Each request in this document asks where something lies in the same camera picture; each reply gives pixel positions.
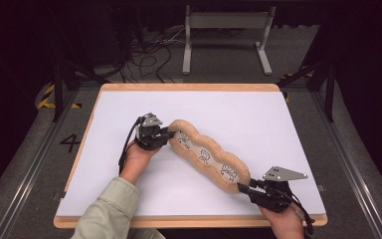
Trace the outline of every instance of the person's left hand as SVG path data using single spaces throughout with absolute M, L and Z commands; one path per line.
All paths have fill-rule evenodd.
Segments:
M 125 165 L 119 177 L 122 177 L 132 184 L 135 184 L 141 173 L 147 168 L 150 159 L 161 147 L 153 150 L 145 150 L 139 147 L 134 141 L 128 144 Z

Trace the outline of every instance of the metal frame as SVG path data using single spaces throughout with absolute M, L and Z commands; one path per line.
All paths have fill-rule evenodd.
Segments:
M 262 67 L 266 75 L 272 74 L 272 68 L 266 56 L 265 46 L 269 37 L 272 22 L 275 17 L 276 7 L 271 7 L 267 12 L 256 13 L 222 13 L 222 12 L 191 12 L 187 5 L 185 14 L 185 51 L 182 73 L 191 73 L 191 28 L 253 28 L 264 29 L 261 42 L 256 42 Z
M 375 238 L 382 238 L 382 218 L 377 205 L 372 198 L 370 191 L 362 178 L 361 173 L 358 170 L 355 162 L 345 148 L 340 134 L 333 122 L 328 120 L 328 116 L 323 111 L 324 102 L 320 93 L 311 93 L 311 99 L 319 112 L 322 121 L 333 139 L 337 152 L 339 153 L 340 164 L 346 174 L 346 177 L 352 186 L 353 192 L 358 199 L 359 205 L 364 212 Z
M 73 104 L 76 96 L 77 91 L 68 91 L 68 96 L 66 97 L 66 101 L 64 103 L 64 110 L 58 117 L 58 120 L 52 122 L 42 144 L 40 145 L 39 151 L 37 152 L 29 170 L 18 187 L 11 204 L 8 206 L 8 209 L 0 222 L 0 238 L 9 237 L 9 233 L 11 232 L 18 215 L 21 213 L 29 194 L 33 189 L 36 179 L 39 177 L 40 171 L 45 164 L 52 141 L 54 140 L 58 129 L 61 127 L 67 112 L 70 110 L 70 105 Z

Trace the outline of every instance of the table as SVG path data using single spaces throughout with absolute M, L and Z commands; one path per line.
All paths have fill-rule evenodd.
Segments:
M 327 222 L 286 101 L 273 84 L 107 84 L 97 97 L 54 224 L 74 228 L 86 208 L 117 176 L 117 161 L 132 124 L 149 112 L 168 126 L 188 120 L 237 155 L 255 179 L 273 165 L 308 175 L 290 181 L 314 226 Z M 137 187 L 133 228 L 268 227 L 245 194 L 229 194 L 164 146 Z

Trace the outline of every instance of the metal rail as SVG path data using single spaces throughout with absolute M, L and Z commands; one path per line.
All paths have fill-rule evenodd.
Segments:
M 11 229 L 14 226 L 18 215 L 23 209 L 23 206 L 46 161 L 46 156 L 50 150 L 51 143 L 54 140 L 54 137 L 58 132 L 62 122 L 64 121 L 67 112 L 70 110 L 70 106 L 74 102 L 76 95 L 77 91 L 68 92 L 62 114 L 57 121 L 52 122 L 48 132 L 46 133 L 45 139 L 40 145 L 39 151 L 37 152 L 29 170 L 27 171 L 23 181 L 18 187 L 18 190 L 12 199 L 11 204 L 9 205 L 5 215 L 0 222 L 0 239 L 7 238 L 9 236 L 9 233 L 11 232 Z
M 355 162 L 352 157 L 346 153 L 345 145 L 342 143 L 341 136 L 334 123 L 329 122 L 327 115 L 324 112 L 324 103 L 320 93 L 310 93 L 311 99 L 317 108 L 317 111 L 321 115 L 321 119 L 324 122 L 331 138 L 333 139 L 334 145 L 340 155 L 340 164 L 342 165 L 343 171 L 345 172 L 350 185 L 358 199 L 359 205 L 361 206 L 365 217 L 372 229 L 376 238 L 382 238 L 382 218 L 380 216 L 377 205 L 375 204 L 364 179 L 361 176 Z

